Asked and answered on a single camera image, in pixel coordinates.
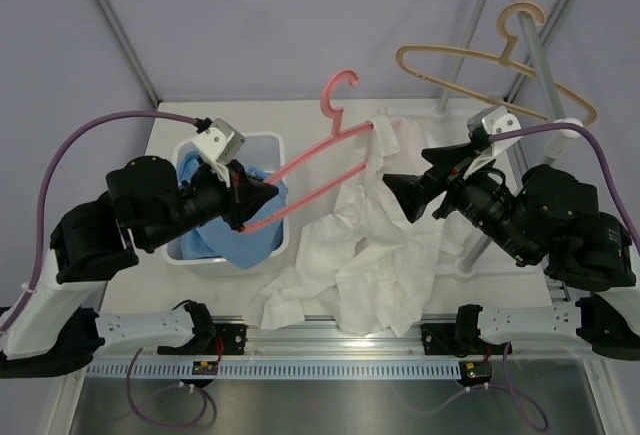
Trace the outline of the blue shirt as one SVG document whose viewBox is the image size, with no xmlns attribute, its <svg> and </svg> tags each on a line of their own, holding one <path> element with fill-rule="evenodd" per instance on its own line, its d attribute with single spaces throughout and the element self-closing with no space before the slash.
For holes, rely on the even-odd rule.
<svg viewBox="0 0 640 435">
<path fill-rule="evenodd" d="M 180 182 L 191 181 L 200 165 L 200 157 L 196 151 L 190 151 L 181 161 L 178 169 Z M 248 175 L 257 179 L 268 178 L 269 174 L 259 168 L 246 167 Z M 288 188 L 278 181 L 279 194 L 268 201 L 250 220 L 262 220 L 285 207 Z M 179 246 L 184 260 L 203 260 L 224 258 L 240 269 L 250 269 L 265 261 L 273 251 L 277 250 L 284 237 L 283 221 L 271 223 L 254 233 L 244 235 L 233 231 L 221 218 L 191 230 L 180 237 Z"/>
</svg>

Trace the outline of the white shirt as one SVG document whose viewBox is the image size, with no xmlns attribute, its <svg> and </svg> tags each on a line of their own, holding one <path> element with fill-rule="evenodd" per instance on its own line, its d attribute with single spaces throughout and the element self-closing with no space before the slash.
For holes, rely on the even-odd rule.
<svg viewBox="0 0 640 435">
<path fill-rule="evenodd" d="M 456 214 L 407 221 L 382 176 L 423 174 L 429 165 L 421 152 L 438 143 L 413 120 L 377 116 L 373 124 L 351 153 L 366 161 L 364 172 L 341 184 L 331 213 L 302 228 L 295 262 L 253 298 L 246 323 L 300 323 L 306 301 L 357 335 L 389 329 L 401 336 L 421 319 L 440 255 L 460 255 L 473 229 Z"/>
</svg>

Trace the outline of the beige wooden hanger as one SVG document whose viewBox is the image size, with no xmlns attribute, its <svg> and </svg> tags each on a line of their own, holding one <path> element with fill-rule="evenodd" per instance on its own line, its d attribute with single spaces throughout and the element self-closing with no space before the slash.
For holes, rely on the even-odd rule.
<svg viewBox="0 0 640 435">
<path fill-rule="evenodd" d="M 405 61 L 405 56 L 412 52 L 425 52 L 425 53 L 435 53 L 435 54 L 444 54 L 444 55 L 452 55 L 455 57 L 461 57 L 462 59 L 475 59 L 485 61 L 491 64 L 499 65 L 501 67 L 510 69 L 519 75 L 523 75 L 525 78 L 536 79 L 538 78 L 538 74 L 534 68 L 531 68 L 524 63 L 516 62 L 511 59 L 511 55 L 513 50 L 515 49 L 519 37 L 512 33 L 508 29 L 508 19 L 512 15 L 526 14 L 530 15 L 537 25 L 545 25 L 546 24 L 546 14 L 542 7 L 531 1 L 516 1 L 508 5 L 502 12 L 499 14 L 496 21 L 496 30 L 498 35 L 505 41 L 505 46 L 501 54 L 491 54 L 488 52 L 483 52 L 475 49 L 456 47 L 450 45 L 434 45 L 434 44 L 407 44 L 401 46 L 396 51 L 396 63 L 397 65 L 409 75 L 412 75 L 422 81 L 432 83 L 444 90 L 449 90 L 456 92 L 458 94 L 464 95 L 466 97 L 475 99 L 477 101 L 493 105 L 493 106 L 503 106 L 511 113 L 523 115 L 525 117 L 533 118 L 536 120 L 550 122 L 551 118 L 549 115 L 529 109 L 524 106 L 516 105 L 510 102 L 506 102 L 504 100 L 499 100 L 497 98 L 489 97 L 488 95 L 484 95 L 480 92 L 469 89 L 464 85 L 460 85 L 454 83 L 452 81 L 447 81 L 442 78 L 438 78 L 427 73 L 423 73 L 418 71 L 416 68 L 411 67 Z"/>
</svg>

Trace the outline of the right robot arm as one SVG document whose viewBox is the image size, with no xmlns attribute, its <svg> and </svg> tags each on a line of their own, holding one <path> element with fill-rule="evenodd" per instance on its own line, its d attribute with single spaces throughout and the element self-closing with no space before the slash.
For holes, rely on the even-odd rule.
<svg viewBox="0 0 640 435">
<path fill-rule="evenodd" d="M 498 352 L 520 340 L 562 340 L 586 344 L 606 358 L 638 360 L 638 306 L 613 301 L 638 288 L 631 231 L 600 211 L 594 186 L 539 165 L 512 193 L 493 162 L 468 171 L 473 161 L 469 145 L 425 149 L 422 155 L 432 165 L 423 174 L 382 177 L 409 222 L 418 221 L 427 205 L 439 199 L 434 218 L 459 214 L 517 266 L 545 262 L 545 275 L 586 293 L 574 302 L 534 309 L 463 305 L 454 327 L 439 341 L 446 353 L 464 357 Z"/>
</svg>

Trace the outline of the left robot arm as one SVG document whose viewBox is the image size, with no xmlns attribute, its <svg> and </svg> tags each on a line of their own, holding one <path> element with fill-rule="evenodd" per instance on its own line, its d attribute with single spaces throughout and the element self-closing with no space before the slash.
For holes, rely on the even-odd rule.
<svg viewBox="0 0 640 435">
<path fill-rule="evenodd" d="M 73 373 L 97 356 L 154 347 L 160 355 L 208 351 L 216 328 L 203 303 L 191 300 L 164 313 L 114 315 L 83 307 L 114 276 L 138 265 L 137 253 L 153 253 L 215 220 L 231 229 L 245 223 L 278 194 L 276 186 L 247 174 L 236 160 L 222 181 L 201 164 L 188 182 L 174 165 L 142 156 L 106 177 L 97 200 L 65 214 L 50 236 L 35 287 L 2 313 L 4 379 L 50 378 Z"/>
</svg>

